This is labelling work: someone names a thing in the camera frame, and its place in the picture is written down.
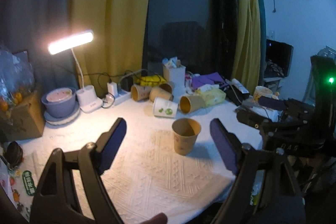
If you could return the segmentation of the left hand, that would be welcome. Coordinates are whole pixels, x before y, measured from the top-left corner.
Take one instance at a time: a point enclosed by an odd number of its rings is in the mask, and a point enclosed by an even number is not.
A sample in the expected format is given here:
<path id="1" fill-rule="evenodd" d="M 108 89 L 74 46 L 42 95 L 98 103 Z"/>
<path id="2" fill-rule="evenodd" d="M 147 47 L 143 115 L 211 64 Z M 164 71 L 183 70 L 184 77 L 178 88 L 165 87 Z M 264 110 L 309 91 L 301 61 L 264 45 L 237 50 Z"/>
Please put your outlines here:
<path id="1" fill-rule="evenodd" d="M 165 213 L 159 213 L 151 219 L 141 222 L 141 224 L 167 224 L 168 218 Z"/>

